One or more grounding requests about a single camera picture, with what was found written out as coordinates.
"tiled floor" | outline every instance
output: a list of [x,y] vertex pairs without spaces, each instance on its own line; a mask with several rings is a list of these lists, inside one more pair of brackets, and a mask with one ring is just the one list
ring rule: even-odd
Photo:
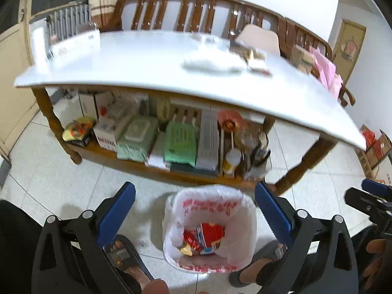
[[[77,98],[61,99],[55,113],[63,125],[80,115]],[[299,163],[316,140],[317,134],[283,122],[276,122],[269,134],[272,171],[267,181],[275,182],[288,168]],[[137,188],[136,202],[120,228],[137,247],[146,266],[156,278],[164,279],[171,293],[232,293],[227,275],[193,275],[171,268],[162,254],[162,218],[165,200],[183,187],[164,184],[83,161],[74,165],[57,143],[46,119],[39,113],[29,124],[11,152],[12,168],[0,198],[21,207],[43,224],[51,213],[61,219],[74,218],[88,208],[95,209],[111,197],[125,181]],[[362,168],[352,148],[338,144],[314,169],[284,194],[294,208],[306,209],[312,216],[331,218],[341,214],[350,234],[369,225],[360,212],[344,204],[344,191],[358,187],[364,179]],[[258,213],[257,248],[273,239],[268,224]],[[257,285],[241,289],[256,293]]]

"blue grip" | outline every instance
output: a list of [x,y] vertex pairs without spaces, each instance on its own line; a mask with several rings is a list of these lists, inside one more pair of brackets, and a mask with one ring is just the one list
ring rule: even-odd
[[280,243],[290,247],[293,244],[291,236],[293,227],[275,197],[262,182],[256,184],[254,197],[275,237]]
[[390,187],[369,179],[364,179],[361,186],[362,190],[374,194],[375,196],[378,196],[380,198],[386,198],[391,192]]
[[114,201],[98,225],[97,244],[99,248],[113,242],[118,229],[135,202],[135,186],[130,182],[126,182],[124,185],[126,187],[123,192]]

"black slipper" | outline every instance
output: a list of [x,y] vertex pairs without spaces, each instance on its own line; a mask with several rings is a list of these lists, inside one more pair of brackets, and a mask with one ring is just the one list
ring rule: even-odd
[[[113,245],[115,245],[116,241],[121,241],[124,246],[113,250]],[[147,275],[150,281],[154,279],[144,265],[132,242],[124,235],[117,234],[113,243],[104,246],[104,251],[115,268],[125,271],[129,267],[137,266],[140,267],[140,269]]]
[[285,246],[283,248],[279,247],[279,242],[277,240],[271,241],[270,243],[267,243],[264,247],[262,247],[256,254],[253,255],[252,261],[247,267],[244,267],[242,270],[232,272],[229,275],[229,282],[231,286],[234,287],[244,287],[248,286],[248,283],[242,283],[240,281],[240,274],[243,270],[247,269],[250,267],[254,262],[261,258],[269,258],[272,259],[273,261],[276,261],[280,258],[282,258],[283,253],[285,251]]

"white chair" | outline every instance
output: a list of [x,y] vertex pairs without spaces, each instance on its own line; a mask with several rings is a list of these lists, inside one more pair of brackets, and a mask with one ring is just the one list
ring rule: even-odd
[[236,41],[250,47],[280,56],[279,39],[275,32],[264,30],[259,26],[248,24],[236,38]]

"lower shelf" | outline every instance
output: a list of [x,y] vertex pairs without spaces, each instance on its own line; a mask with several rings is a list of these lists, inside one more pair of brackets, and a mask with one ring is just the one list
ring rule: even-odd
[[151,178],[154,180],[161,180],[172,182],[174,184],[190,184],[190,185],[204,185],[204,184],[222,184],[225,186],[232,186],[238,189],[254,190],[256,182],[245,181],[241,178],[208,178],[189,173],[182,173],[176,171],[165,171],[159,168],[146,167],[144,163],[135,162],[131,160],[117,159],[114,152],[103,149],[99,146],[95,139],[92,139],[87,148],[82,148],[75,145],[68,144],[69,148],[78,152],[83,159],[99,163],[101,165],[134,173],[142,177]]

